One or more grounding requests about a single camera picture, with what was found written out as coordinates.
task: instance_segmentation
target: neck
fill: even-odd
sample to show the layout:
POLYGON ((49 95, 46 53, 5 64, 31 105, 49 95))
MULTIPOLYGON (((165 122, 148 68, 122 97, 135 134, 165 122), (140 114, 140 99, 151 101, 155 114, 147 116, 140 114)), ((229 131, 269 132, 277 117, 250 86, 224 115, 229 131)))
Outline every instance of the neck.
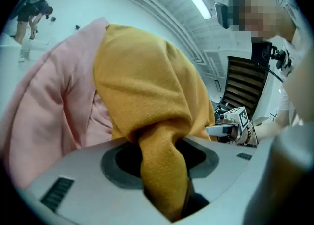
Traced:
POLYGON ((283 9, 282 18, 280 19, 280 24, 277 29, 277 35, 291 43, 295 31, 296 25, 292 21, 289 13, 285 9, 283 9))

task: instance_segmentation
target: pink cloth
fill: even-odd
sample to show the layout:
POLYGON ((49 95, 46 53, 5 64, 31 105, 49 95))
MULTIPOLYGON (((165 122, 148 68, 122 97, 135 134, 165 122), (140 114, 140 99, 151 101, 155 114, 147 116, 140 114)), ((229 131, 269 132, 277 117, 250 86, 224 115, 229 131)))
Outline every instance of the pink cloth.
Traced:
POLYGON ((27 187, 68 153, 111 139, 93 80, 107 24, 94 20, 57 44, 17 85, 0 124, 1 156, 17 187, 27 187))

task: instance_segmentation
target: yellow garment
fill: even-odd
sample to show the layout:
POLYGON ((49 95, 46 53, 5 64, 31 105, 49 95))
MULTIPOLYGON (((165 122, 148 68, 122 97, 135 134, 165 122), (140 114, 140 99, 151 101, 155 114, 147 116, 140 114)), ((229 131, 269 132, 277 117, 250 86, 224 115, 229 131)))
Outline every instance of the yellow garment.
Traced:
POLYGON ((189 179, 174 144, 189 134, 210 140, 205 127, 214 125, 197 70, 163 38, 109 25, 95 57, 94 81, 110 113, 112 139, 139 143, 150 201, 168 219, 178 220, 189 179))

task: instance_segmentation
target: shorts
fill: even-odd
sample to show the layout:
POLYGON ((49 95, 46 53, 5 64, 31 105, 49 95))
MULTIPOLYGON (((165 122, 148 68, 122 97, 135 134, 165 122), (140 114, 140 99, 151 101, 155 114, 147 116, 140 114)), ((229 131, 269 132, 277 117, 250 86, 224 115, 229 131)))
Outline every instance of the shorts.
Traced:
POLYGON ((28 22, 30 16, 32 16, 32 8, 25 5, 18 14, 18 21, 28 22))

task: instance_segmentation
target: yellow fabric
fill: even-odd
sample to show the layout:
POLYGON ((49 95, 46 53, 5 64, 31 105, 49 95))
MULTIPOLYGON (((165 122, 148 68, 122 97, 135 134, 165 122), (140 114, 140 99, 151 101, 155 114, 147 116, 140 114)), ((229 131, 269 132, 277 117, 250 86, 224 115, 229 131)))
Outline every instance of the yellow fabric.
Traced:
POLYGON ((214 125, 206 87, 170 42, 130 26, 109 25, 94 63, 96 90, 107 106, 112 138, 139 143, 141 178, 151 202, 180 218, 188 176, 175 142, 188 134, 210 140, 214 125))

